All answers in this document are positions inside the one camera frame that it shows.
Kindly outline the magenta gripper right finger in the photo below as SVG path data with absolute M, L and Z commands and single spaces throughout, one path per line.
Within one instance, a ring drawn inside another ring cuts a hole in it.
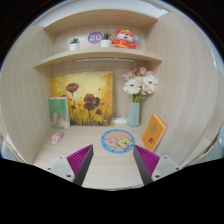
M 137 145 L 134 146 L 133 156 L 144 185 L 181 170 L 181 167 L 168 156 L 159 157 Z

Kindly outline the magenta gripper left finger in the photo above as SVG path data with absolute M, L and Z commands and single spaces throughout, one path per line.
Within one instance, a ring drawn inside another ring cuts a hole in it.
M 67 157 L 59 156 L 47 166 L 46 170 L 81 186 L 86 177 L 93 155 L 93 146 L 89 145 Z

